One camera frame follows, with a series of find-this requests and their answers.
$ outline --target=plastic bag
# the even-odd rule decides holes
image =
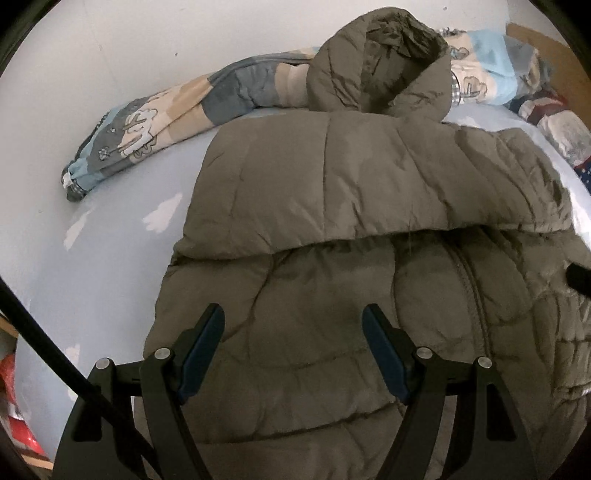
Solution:
[[[13,415],[9,413],[8,417],[11,430],[10,434],[14,440],[22,443],[36,454],[46,456],[41,445],[35,440],[33,433],[22,420],[18,411],[17,396],[14,391],[14,358],[14,353],[12,353],[0,361],[0,377],[4,380],[4,385],[6,386],[7,399],[14,406],[12,409],[14,412]]]

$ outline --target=patterned blanket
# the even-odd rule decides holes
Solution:
[[[453,104],[502,105],[539,91],[550,72],[538,51],[505,35],[441,30],[452,51]],[[61,173],[68,200],[152,153],[259,107],[308,105],[306,75],[318,48],[237,61],[111,109]]]
[[[504,105],[538,92],[550,80],[539,52],[490,30],[440,30],[452,50],[453,105]]]
[[[317,51],[250,57],[111,109],[62,171],[68,200],[77,202],[152,153],[255,108],[307,106],[306,74]]]

